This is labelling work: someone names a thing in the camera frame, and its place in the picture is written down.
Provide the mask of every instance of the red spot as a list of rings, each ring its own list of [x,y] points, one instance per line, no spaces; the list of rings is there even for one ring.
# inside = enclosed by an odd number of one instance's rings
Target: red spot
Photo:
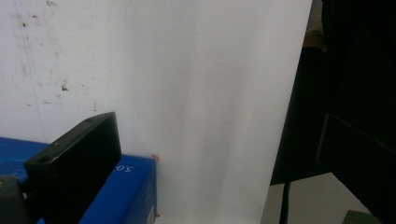
[[[155,159],[156,161],[160,161],[160,157],[158,155],[156,155],[156,154],[152,154],[151,158]]]

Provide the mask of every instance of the black plastic object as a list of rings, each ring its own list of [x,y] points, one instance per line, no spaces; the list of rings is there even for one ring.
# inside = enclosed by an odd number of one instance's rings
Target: black plastic object
[[[18,179],[12,175],[0,176],[0,223],[30,223]]]
[[[119,160],[115,113],[82,121],[24,164],[32,221],[78,223]]]
[[[384,223],[395,223],[396,148],[334,115],[323,127],[318,160]]]

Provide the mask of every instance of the white surface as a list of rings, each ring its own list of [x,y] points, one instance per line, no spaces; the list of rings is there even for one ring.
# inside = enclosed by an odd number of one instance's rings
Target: white surface
[[[279,223],[283,185],[271,186],[262,224]],[[334,175],[318,175],[290,186],[289,224],[342,224],[348,210],[369,213]]]
[[[0,135],[116,111],[123,152],[161,157],[157,223],[260,223],[309,7],[3,0]]]

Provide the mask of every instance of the blue box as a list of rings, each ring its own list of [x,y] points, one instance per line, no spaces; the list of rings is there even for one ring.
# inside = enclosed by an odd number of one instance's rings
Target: blue box
[[[46,144],[0,138],[0,175],[25,180],[23,163],[44,147]],[[156,214],[156,161],[122,155],[79,223],[153,224]]]

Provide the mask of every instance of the black cable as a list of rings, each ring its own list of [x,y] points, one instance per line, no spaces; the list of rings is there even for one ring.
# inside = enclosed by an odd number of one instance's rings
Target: black cable
[[[289,216],[289,192],[290,182],[286,182],[283,187],[282,208],[280,209],[279,224],[287,224]]]

